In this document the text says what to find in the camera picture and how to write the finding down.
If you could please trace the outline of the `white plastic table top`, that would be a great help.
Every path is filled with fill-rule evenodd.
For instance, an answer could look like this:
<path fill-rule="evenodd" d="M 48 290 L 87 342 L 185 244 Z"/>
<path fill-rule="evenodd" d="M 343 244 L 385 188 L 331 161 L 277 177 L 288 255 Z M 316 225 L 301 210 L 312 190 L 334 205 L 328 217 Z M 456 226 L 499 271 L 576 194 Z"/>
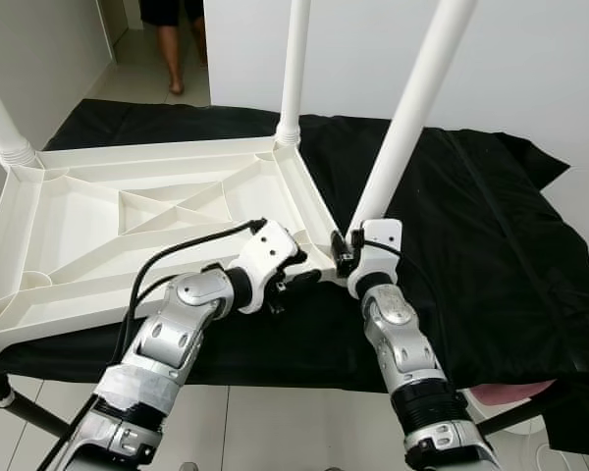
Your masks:
<path fill-rule="evenodd" d="M 245 223 L 306 252 L 289 277 L 334 277 L 338 227 L 297 149 L 272 137 L 46 151 L 0 194 L 0 351 L 120 322 L 150 256 Z"/>

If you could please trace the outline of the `black cloth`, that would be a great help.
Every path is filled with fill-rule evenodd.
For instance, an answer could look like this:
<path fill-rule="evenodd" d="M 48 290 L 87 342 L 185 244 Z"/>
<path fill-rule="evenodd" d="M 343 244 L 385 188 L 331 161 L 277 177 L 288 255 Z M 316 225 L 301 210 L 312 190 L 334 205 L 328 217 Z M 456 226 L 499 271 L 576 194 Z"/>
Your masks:
<path fill-rule="evenodd" d="M 84 99 L 44 151 L 182 140 L 271 137 L 278 114 L 236 107 Z M 388 120 L 299 118 L 299 154 L 345 225 Z M 425 129 L 386 216 L 402 220 L 405 297 L 460 389 L 541 383 L 573 396 L 547 409 L 552 448 L 589 454 L 589 247 L 541 194 L 568 165 L 495 131 Z M 285 311 L 210 327 L 195 385 L 384 393 L 358 301 L 318 283 Z M 118 326 L 17 342 L 0 371 L 72 383 L 101 377 Z"/>

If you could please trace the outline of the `pink stool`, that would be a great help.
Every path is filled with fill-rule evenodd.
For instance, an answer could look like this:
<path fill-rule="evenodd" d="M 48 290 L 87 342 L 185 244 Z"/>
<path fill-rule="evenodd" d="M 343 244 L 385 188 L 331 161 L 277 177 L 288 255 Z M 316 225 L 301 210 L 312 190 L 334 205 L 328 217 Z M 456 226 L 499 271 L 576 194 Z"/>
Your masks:
<path fill-rule="evenodd" d="M 506 405 L 531 399 L 532 396 L 541 394 L 554 384 L 554 380 L 538 383 L 484 383 L 470 387 L 469 393 L 482 405 Z"/>

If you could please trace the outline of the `black metal stand leg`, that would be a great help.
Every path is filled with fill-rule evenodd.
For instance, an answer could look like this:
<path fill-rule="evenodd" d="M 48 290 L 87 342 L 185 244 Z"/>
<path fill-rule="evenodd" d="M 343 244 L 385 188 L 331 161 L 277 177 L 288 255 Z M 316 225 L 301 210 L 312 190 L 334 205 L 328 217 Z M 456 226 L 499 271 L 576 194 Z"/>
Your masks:
<path fill-rule="evenodd" d="M 55 437 L 65 437 L 71 432 L 69 422 L 61 420 L 56 414 L 13 389 L 8 374 L 2 372 L 0 372 L 0 409 L 15 414 L 21 420 Z"/>
<path fill-rule="evenodd" d="M 487 404 L 472 390 L 465 391 L 470 416 L 484 436 L 510 432 L 516 435 L 537 434 L 543 428 L 543 413 L 565 402 L 565 394 L 555 385 L 517 402 Z"/>

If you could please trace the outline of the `person in black shorts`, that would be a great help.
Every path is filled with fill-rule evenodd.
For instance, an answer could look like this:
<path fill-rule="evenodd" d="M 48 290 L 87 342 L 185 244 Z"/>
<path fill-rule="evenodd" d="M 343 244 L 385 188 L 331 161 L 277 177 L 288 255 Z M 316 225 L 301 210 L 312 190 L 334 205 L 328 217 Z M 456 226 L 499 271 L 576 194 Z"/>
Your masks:
<path fill-rule="evenodd" d="M 154 26 L 157 48 L 164 59 L 169 75 L 168 90 L 175 97 L 186 91 L 181 58 L 181 13 L 190 23 L 191 35 L 197 51 L 197 63 L 208 67 L 209 55 L 206 49 L 206 25 L 204 0 L 138 0 L 140 18 L 148 26 Z"/>

